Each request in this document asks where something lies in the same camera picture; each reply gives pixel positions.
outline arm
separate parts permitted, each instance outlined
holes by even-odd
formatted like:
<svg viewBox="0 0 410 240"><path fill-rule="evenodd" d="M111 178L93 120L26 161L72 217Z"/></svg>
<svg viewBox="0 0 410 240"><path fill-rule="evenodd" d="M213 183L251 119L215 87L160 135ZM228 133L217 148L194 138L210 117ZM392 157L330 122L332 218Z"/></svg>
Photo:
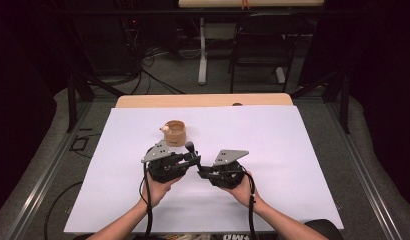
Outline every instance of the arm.
<svg viewBox="0 0 410 240"><path fill-rule="evenodd" d="M246 175L239 186L223 190L233 195L245 207L249 207L251 189ZM257 190L255 190L254 212L270 224L284 239L326 239L308 226L272 208L259 196Z"/></svg>
<svg viewBox="0 0 410 240"><path fill-rule="evenodd" d="M180 180L180 178L174 179L167 183L159 183L152 180L148 173L149 189L151 192L152 207L159 204L165 194L171 189L171 185ZM143 185L142 189L143 198L147 199L146 187ZM134 207L128 212L122 215L120 218L104 227L99 232L95 233L88 239L124 239L131 233L131 231L137 226L137 224L146 216L147 204L143 199L140 199Z"/></svg>

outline chair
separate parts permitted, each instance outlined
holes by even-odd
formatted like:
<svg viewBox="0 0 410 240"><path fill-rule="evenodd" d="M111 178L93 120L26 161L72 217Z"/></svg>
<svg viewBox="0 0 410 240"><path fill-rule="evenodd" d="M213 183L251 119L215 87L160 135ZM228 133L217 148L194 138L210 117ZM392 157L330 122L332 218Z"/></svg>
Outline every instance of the chair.
<svg viewBox="0 0 410 240"><path fill-rule="evenodd" d="M296 43L306 28L305 18L296 15L255 13L237 23L231 54L230 93L233 93L235 66L287 67L282 92L286 91Z"/></svg>

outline silver metal plate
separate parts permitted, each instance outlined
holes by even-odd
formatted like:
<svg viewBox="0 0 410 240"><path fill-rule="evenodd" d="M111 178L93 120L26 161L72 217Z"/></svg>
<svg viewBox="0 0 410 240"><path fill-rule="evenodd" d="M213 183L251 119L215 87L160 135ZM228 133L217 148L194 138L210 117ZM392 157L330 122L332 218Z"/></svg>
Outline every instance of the silver metal plate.
<svg viewBox="0 0 410 240"><path fill-rule="evenodd" d="M244 150L227 150L223 149L218 154L217 158L214 161L214 166L222 166L230 164L237 159L246 156L249 154L249 151Z"/></svg>
<svg viewBox="0 0 410 240"><path fill-rule="evenodd" d="M141 162L150 162L155 161L164 157L168 157L171 155L171 151L168 148L167 143L165 140L161 140L159 143L155 144L155 146L142 158Z"/></svg>

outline white paper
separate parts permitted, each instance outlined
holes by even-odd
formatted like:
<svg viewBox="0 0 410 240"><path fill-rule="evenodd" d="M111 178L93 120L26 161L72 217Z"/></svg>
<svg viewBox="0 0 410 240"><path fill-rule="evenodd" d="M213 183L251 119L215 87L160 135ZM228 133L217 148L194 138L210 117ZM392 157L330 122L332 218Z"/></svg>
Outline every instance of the white paper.
<svg viewBox="0 0 410 240"><path fill-rule="evenodd" d="M65 232L97 232L139 199L141 158L163 139L167 121L181 120L187 140L211 166L221 149L247 150L239 163L251 171L260 195L301 222L343 225L301 116L295 106L112 109ZM171 148L186 153L184 147ZM201 179L192 167L153 209L154 233L248 232L248 209ZM260 217L256 231L272 231ZM146 230L147 218L134 232Z"/></svg>

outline white table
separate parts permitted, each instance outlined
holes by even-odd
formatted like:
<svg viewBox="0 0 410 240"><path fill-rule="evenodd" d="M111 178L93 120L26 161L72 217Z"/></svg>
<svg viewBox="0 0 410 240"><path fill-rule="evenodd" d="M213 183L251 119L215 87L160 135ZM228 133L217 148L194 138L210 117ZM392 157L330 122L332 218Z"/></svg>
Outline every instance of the white table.
<svg viewBox="0 0 410 240"><path fill-rule="evenodd" d="M249 7L321 7L324 0L248 0ZM242 0L179 0L180 8L241 8ZM200 18L201 59L198 84L206 84L207 53L205 49L205 23ZM279 82L284 81L281 69L277 69Z"/></svg>
<svg viewBox="0 0 410 240"><path fill-rule="evenodd" d="M236 102L254 106L230 106ZM177 105L187 107L174 108ZM185 122L187 140L195 143L204 166L210 166L221 149L248 150L239 162L253 173L270 205L299 221L324 218L343 228L289 96L233 94L121 97L106 123L65 232L96 232L137 202L143 176L140 159L162 139L158 128L172 119ZM247 209L201 179L195 168L172 187L153 213L153 233L249 231ZM259 232L272 230L258 216L254 222ZM146 218L134 232L145 230Z"/></svg>

